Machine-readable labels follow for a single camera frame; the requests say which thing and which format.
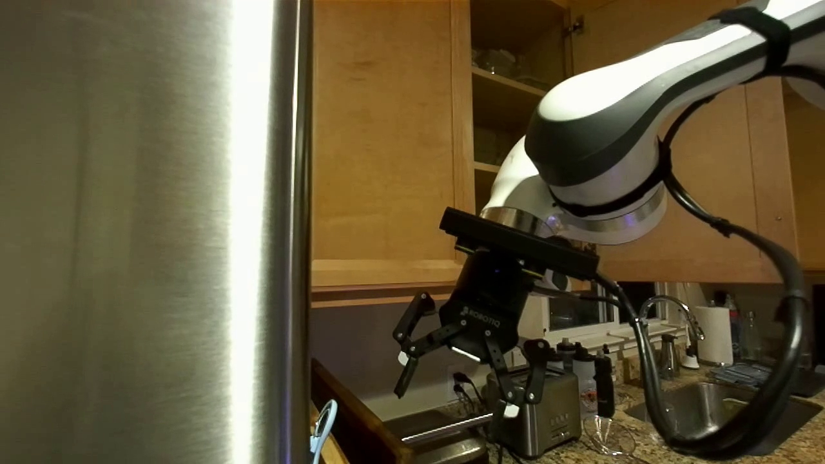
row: kitchen appliance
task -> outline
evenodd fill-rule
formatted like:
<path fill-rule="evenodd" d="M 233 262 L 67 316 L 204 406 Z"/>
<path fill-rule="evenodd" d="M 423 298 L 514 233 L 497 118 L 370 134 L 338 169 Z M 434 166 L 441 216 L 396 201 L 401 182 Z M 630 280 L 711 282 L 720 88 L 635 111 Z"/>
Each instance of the kitchen appliance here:
<path fill-rule="evenodd" d="M 524 390 L 528 371 L 514 375 L 514 383 Z M 545 392 L 536 406 L 524 406 L 515 421 L 503 417 L 503 408 L 495 410 L 495 433 L 522 459 L 540 459 L 550 450 L 580 439 L 580 397 L 577 379 L 573 375 L 548 371 Z"/>
<path fill-rule="evenodd" d="M 309 461 L 309 2 L 0 2 L 0 461 Z"/>

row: faucet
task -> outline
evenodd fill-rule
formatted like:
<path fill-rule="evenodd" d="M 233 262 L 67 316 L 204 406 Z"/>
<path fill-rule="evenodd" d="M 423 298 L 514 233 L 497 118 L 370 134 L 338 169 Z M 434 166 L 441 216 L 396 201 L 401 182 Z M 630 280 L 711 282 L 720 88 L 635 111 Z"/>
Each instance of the faucet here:
<path fill-rule="evenodd" d="M 686 304 L 686 301 L 680 301 L 680 300 L 675 300 L 675 298 L 671 298 L 671 295 L 655 295 L 655 298 L 651 298 L 651 300 L 644 300 L 644 304 L 643 304 L 643 322 L 644 322 L 644 327 L 648 327 L 648 312 L 657 304 L 657 301 L 671 301 L 671 304 L 675 304 L 683 316 L 686 316 L 686 320 L 689 320 L 689 340 L 692 340 L 692 345 L 689 345 L 689 353 L 699 353 L 699 344 L 705 340 L 705 330 L 701 330 L 701 326 L 697 322 L 697 317 L 695 317 L 695 312 L 692 312 L 692 308 Z"/>

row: kitchen sink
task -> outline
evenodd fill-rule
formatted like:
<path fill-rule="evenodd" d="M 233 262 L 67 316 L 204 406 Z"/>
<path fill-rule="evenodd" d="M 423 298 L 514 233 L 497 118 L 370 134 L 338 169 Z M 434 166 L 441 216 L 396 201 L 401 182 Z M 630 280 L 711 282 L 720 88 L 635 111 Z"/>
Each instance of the kitchen sink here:
<path fill-rule="evenodd" d="M 732 415 L 737 415 L 748 406 L 748 392 L 737 388 L 722 384 L 686 384 L 665 392 L 665 415 L 674 421 L 680 433 L 711 433 L 726 425 Z M 780 445 L 793 439 L 809 417 L 816 417 L 822 408 L 796 399 L 789 399 L 776 428 L 750 452 L 754 457 L 771 455 Z M 637 421 L 648 421 L 648 406 L 635 406 L 628 415 Z"/>

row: black cable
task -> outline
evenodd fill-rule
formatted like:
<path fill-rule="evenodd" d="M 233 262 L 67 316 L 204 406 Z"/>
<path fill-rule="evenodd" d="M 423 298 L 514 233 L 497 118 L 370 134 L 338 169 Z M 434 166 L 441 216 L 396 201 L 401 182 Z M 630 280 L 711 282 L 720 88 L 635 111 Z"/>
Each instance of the black cable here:
<path fill-rule="evenodd" d="M 456 384 L 470 384 L 473 392 L 476 392 L 476 397 L 477 397 L 477 403 L 481 403 L 481 406 L 485 403 L 481 388 L 476 388 L 476 383 L 473 383 L 464 371 L 454 371 L 454 383 L 456 383 Z"/>
<path fill-rule="evenodd" d="M 662 158 L 671 158 L 671 143 L 674 143 L 675 131 L 705 104 L 710 104 L 710 98 L 697 102 L 674 122 L 665 140 L 660 143 Z M 686 188 L 678 184 L 678 179 L 674 173 L 668 173 L 662 179 L 662 184 L 671 191 L 671 197 L 689 215 L 695 215 L 705 225 L 715 228 L 726 238 L 729 238 L 729 236 L 744 238 L 746 243 L 758 247 L 775 264 L 775 269 L 781 274 L 785 300 L 780 308 L 780 320 L 787 327 L 781 362 L 775 366 L 771 376 L 758 390 L 758 396 L 750 399 L 750 406 L 746 410 L 741 410 L 729 424 L 726 424 L 715 433 L 695 433 L 695 436 L 678 433 L 662 408 L 662 390 L 660 390 L 657 369 L 655 369 L 655 356 L 653 356 L 643 320 L 635 316 L 635 309 L 619 283 L 615 283 L 603 277 L 598 277 L 598 283 L 608 295 L 615 295 L 621 301 L 621 308 L 630 308 L 630 312 L 631 312 L 630 326 L 635 330 L 637 352 L 643 358 L 644 403 L 648 403 L 651 424 L 657 428 L 662 441 L 680 455 L 692 455 L 692 457 L 701 457 L 701 459 L 744 457 L 746 452 L 750 452 L 754 447 L 762 445 L 762 439 L 775 428 L 775 424 L 780 421 L 780 415 L 785 412 L 785 408 L 789 403 L 789 392 L 793 392 L 796 369 L 803 365 L 803 338 L 804 338 L 803 327 L 804 327 L 804 312 L 808 312 L 804 274 L 803 274 L 803 267 L 796 264 L 796 258 L 793 253 L 787 253 L 781 246 L 750 233 L 748 228 L 732 225 L 722 216 L 705 211 L 686 193 Z"/>

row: sink faucet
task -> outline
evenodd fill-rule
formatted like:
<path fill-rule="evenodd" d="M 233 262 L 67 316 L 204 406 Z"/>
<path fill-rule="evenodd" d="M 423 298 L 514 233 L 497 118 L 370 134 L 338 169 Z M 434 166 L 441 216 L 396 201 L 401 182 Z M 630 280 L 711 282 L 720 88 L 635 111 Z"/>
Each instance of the sink faucet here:
<path fill-rule="evenodd" d="M 697 317 L 695 317 L 695 312 L 692 312 L 692 308 L 686 304 L 686 301 L 680 301 L 680 300 L 675 300 L 675 298 L 671 298 L 671 295 L 655 295 L 655 298 L 651 298 L 651 300 L 644 300 L 644 304 L 643 304 L 643 322 L 648 326 L 648 312 L 657 304 L 657 301 L 671 301 L 671 304 L 675 304 L 683 316 L 686 316 L 686 320 L 689 320 L 689 340 L 692 340 L 692 345 L 689 345 L 689 353 L 699 353 L 699 344 L 705 340 L 705 330 L 701 330 L 701 326 L 697 322 Z"/>

